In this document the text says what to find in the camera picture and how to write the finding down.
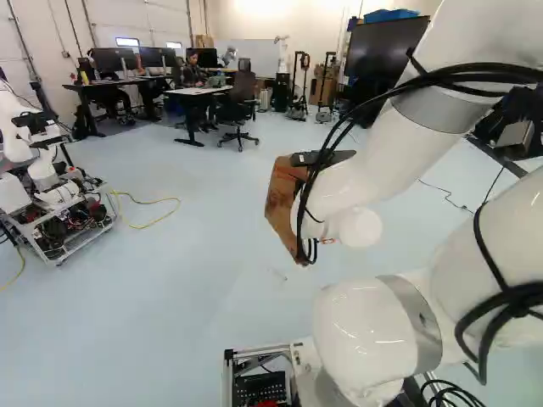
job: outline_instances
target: blue bin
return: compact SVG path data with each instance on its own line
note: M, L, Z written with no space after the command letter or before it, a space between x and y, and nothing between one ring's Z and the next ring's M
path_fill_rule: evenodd
M364 23L367 24L397 19L410 19L417 17L418 15L418 11L407 10L405 8L398 8L397 10L381 9L372 13L364 14Z

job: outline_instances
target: pipe on wall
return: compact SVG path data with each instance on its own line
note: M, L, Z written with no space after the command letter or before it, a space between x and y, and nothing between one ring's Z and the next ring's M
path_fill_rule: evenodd
M187 0L187 17L188 17L188 35L190 36L190 46L191 48L194 48L193 20L190 16L190 0Z
M28 50L28 46L26 45L25 38L23 37L23 32L20 29L19 20L17 19L17 15L15 14L14 5L11 2L11 0L6 0L6 2L8 3L9 12L11 13L10 20L12 20L15 24L15 29L17 30L17 36L20 39L20 43L23 47L23 52L26 55L26 60L28 61L28 65L30 67L31 80L41 82L42 78L37 74L36 66L34 65L34 60L32 59L31 53Z
M71 29L74 31L74 38L76 39L77 49L79 50L79 56L83 58L83 52L81 51L81 44L79 43L79 37L77 36L74 20L71 17L71 10L70 10L70 5L68 4L68 0L64 0L64 4L66 5L66 11L68 12L68 19L70 19Z
M85 20L87 20L88 30L91 33L92 47L96 48L98 47L98 43L96 41L96 36L94 35L94 29L92 28L91 19L88 15L87 0L81 0L81 5L83 6L83 13L85 14Z

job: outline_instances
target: cardboard box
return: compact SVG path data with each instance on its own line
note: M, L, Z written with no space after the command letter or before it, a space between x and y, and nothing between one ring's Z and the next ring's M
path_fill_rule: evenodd
M333 98L336 93L337 82L334 79L326 79L324 81L324 92L322 93L322 106L330 106L333 103ZM309 104L318 106L321 96L322 79L313 79L311 81L311 93L309 96Z
M212 36L198 34L194 37L194 46L196 48L215 48Z
M271 171L264 216L278 234L285 248L300 265L307 262L298 256L296 236L290 227L290 210L297 192L297 182L307 179L307 168L290 165L290 156L279 156Z

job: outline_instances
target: black power cord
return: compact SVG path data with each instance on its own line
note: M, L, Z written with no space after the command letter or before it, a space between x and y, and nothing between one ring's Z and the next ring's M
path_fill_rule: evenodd
M531 310L532 307L543 305L543 282L529 282L511 287L507 284L505 277L501 274L495 261L484 243L480 228L480 215L486 203L481 205L473 217L473 234L479 250L483 255L484 261L489 266L490 272L494 276L496 283L501 291L490 298L487 298L481 304L477 305L467 314L465 314L456 324L455 338L464 353L473 362L478 364L475 370L470 364L465 366L475 375L477 380L484 386L487 383L487 362L490 346L498 331L506 325L507 322L517 319L533 316L543 321L543 315ZM492 317L486 327L479 343L479 351L476 355L464 341L464 332L476 321L489 314L489 312L499 310Z
M314 264L316 262L316 256L306 253L304 250L304 243L301 237L302 223L304 220L304 214L306 211L307 201L309 199L311 189L315 183L315 180L321 170L327 167L332 158L333 151L343 140L343 138L349 134L349 131L354 127L355 120L351 121L337 137L331 147L328 144L331 142L334 133L339 127L348 119L358 115L363 109L375 104L386 101L387 99L398 96L402 93L412 92L417 89L422 89L429 86L449 86L456 82L495 82L495 83L508 83L508 84L528 84L543 81L543 72L539 70L532 70L531 68L525 68L523 66L511 65L511 64L499 64L499 63L474 63L474 64L458 64L449 67L441 68L426 74L422 74L410 81L404 82L394 89L372 98L364 103L354 107L348 112L342 119L340 119L329 132L325 142L322 144L322 148L319 151L316 162L310 167L309 175L306 183L303 186L300 194L299 209L296 225L296 238L297 238L297 259L305 264ZM482 91L477 89L466 88L462 90L465 93L482 95ZM504 92L492 92L485 93L484 96L500 97L505 96ZM316 239L309 240L309 250L313 247L316 252Z
M439 384L443 386L443 390L439 390L429 401L428 407L432 407L435 404L437 407L451 405L452 407L458 407L458 404L453 402L454 399L456 402L458 400L462 401L467 407L485 407L483 402L477 399L469 391L464 390L455 383L448 382L446 380L428 380L421 386L421 394L423 395L424 390L428 386L434 384Z
M420 178L418 179L418 181L419 181L421 184L423 184L423 185L425 185L425 186L427 186L427 187L430 187L430 188L433 188L433 189L440 190L441 192L445 192L446 195L443 197L443 199L444 199L445 201L447 201L449 204L451 204L451 205L454 206L455 208L462 209L462 210L466 210L467 212L469 212L470 214L473 215L473 211L470 210L466 205L460 206L459 204L454 203L454 202L452 202L452 201L450 200L450 198L451 198L451 196L452 196L452 192L451 192L451 191L446 190L446 189L444 189L444 188L442 188L442 187L437 187L437 186L435 186L435 185L428 184L427 182L421 180Z
M494 185L497 183L498 178L500 178L500 175L501 175L501 173L503 172L503 170L504 170L505 168L506 168L506 167L501 167L500 172L498 172L498 175L495 176L494 182L492 182L492 185L490 185L489 191L488 191L488 192L486 193L486 195L484 196L482 205L486 204L486 201L489 199L490 193L491 193L492 190L494 189Z

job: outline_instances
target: desk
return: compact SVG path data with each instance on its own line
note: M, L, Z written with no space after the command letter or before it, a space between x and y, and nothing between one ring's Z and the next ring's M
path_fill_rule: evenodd
M238 72L237 69L234 68L203 68L204 72L224 72L225 74L234 74Z
M205 95L212 95L213 93L229 91L230 89L232 89L231 86L210 87L210 88L185 87L183 89L176 89L175 91L166 91L165 95L177 98L179 102L187 110L186 118L187 118L188 139L176 138L174 142L182 142L183 144L189 144L191 146L203 147L204 144L202 144L201 142L197 142L196 139L194 138L194 121L193 121L193 115L191 112L191 109L193 109L194 99L198 97L203 97Z
M89 100L87 97L86 90L112 87L112 86L119 87L119 86L126 86L126 85L139 85L144 82L156 81L158 79L169 79L171 77L173 76L171 75L138 76L134 78L123 79L120 81L94 81L93 83L90 83L89 85L73 85L72 84L72 85L63 85L62 87L64 89L68 89L69 91L77 92L77 94L79 95L79 100L81 101L81 108L83 109L83 114L85 115L85 118L87 119L89 131L90 131L88 136L105 137L103 133L100 133L98 131L96 120L92 116L91 108L89 106Z

